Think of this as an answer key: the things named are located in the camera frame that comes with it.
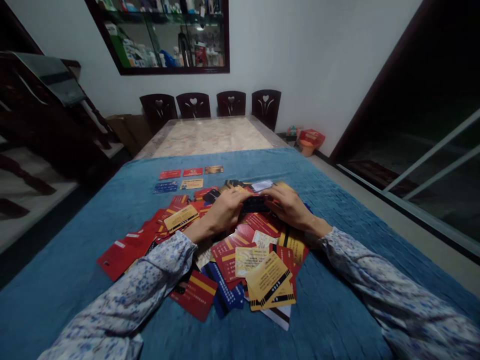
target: sleeve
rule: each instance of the sleeve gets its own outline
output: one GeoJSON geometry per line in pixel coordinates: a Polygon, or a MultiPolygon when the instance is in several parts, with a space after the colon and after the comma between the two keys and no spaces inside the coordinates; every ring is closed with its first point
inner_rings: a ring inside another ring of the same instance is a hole
{"type": "Polygon", "coordinates": [[[132,333],[187,273],[196,249],[177,231],[75,316],[39,359],[136,359],[143,340],[132,333]]]}
{"type": "Polygon", "coordinates": [[[445,301],[336,227],[318,242],[401,359],[480,359],[480,331],[445,301]]]}

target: blue blanket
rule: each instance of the blue blanket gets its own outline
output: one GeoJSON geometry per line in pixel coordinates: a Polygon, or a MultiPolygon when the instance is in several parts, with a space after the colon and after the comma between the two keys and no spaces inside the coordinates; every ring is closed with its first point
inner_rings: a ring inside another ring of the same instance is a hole
{"type": "MultiPolygon", "coordinates": [[[[112,283],[96,259],[138,230],[173,195],[153,194],[161,171],[223,165],[204,186],[226,179],[284,180],[315,215],[351,234],[480,324],[480,303],[382,220],[290,148],[164,157],[127,163],[0,293],[0,354],[34,359],[75,314],[112,283]]],[[[380,327],[357,294],[320,253],[310,253],[297,278],[290,330],[246,306],[206,323],[167,298],[142,329],[141,359],[390,359],[380,327]]]]}

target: person's right hand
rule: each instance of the person's right hand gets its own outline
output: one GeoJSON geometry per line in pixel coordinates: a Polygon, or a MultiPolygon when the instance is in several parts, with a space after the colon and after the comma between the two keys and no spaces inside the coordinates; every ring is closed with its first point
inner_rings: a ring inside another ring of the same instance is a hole
{"type": "Polygon", "coordinates": [[[318,238],[323,238],[332,231],[332,227],[324,219],[316,217],[307,209],[296,192],[274,184],[261,194],[271,196],[280,203],[281,206],[278,206],[272,201],[265,201],[265,205],[290,226],[312,233],[318,238]]]}

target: white wall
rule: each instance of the white wall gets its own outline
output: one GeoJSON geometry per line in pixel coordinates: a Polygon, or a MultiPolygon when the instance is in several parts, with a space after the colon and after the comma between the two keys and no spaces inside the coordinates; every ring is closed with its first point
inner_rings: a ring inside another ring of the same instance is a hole
{"type": "Polygon", "coordinates": [[[104,116],[140,114],[139,97],[226,90],[282,92],[276,131],[326,135],[335,148],[421,0],[230,0],[230,73],[120,76],[83,0],[6,0],[49,56],[77,60],[104,116]]]}

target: table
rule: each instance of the table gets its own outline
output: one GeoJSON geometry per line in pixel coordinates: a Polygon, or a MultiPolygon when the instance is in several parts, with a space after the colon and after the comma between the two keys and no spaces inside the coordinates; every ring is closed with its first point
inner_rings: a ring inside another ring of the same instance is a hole
{"type": "Polygon", "coordinates": [[[282,139],[253,115],[172,119],[134,159],[287,147],[282,139]]]}
{"type": "MultiPolygon", "coordinates": [[[[480,324],[480,301],[293,148],[269,148],[130,161],[0,293],[0,354],[36,359],[79,311],[112,282],[95,263],[117,239],[137,231],[174,195],[152,194],[163,170],[223,165],[204,187],[226,179],[283,180],[313,213],[480,324]]],[[[290,329],[248,307],[205,323],[167,298],[141,327],[140,359],[393,359],[380,326],[321,252],[311,251],[297,277],[290,329]]]]}

